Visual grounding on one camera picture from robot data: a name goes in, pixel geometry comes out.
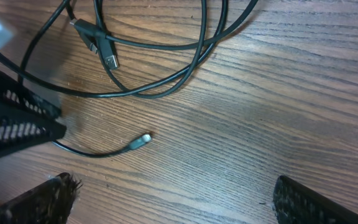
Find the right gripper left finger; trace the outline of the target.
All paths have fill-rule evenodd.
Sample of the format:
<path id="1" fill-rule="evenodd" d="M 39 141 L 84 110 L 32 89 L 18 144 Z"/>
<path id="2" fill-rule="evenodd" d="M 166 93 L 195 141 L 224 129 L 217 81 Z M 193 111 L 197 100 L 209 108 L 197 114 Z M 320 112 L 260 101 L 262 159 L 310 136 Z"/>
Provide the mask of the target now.
<path id="1" fill-rule="evenodd" d="M 66 224 L 81 186 L 63 172 L 0 205 L 0 224 Z"/>

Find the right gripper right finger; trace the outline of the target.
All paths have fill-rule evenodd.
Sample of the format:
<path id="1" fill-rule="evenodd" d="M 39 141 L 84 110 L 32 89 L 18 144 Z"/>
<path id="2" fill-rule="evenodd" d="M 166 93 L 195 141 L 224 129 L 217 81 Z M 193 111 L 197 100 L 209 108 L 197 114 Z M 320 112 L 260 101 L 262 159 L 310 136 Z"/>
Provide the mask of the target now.
<path id="1" fill-rule="evenodd" d="M 285 176 L 273 191 L 273 211 L 279 224 L 358 224 L 358 214 Z"/>

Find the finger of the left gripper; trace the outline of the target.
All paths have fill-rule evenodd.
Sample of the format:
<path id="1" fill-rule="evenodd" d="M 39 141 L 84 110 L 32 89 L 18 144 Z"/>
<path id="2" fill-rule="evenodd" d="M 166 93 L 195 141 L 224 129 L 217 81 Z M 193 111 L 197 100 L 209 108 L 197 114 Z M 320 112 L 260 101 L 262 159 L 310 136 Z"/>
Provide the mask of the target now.
<path id="1" fill-rule="evenodd" d="M 58 118 L 62 113 L 59 107 L 19 84 L 2 71 L 0 71 L 0 99 L 21 105 L 46 118 Z"/>
<path id="2" fill-rule="evenodd" d="M 0 102 L 0 158 L 64 137 L 66 126 L 39 113 Z"/>

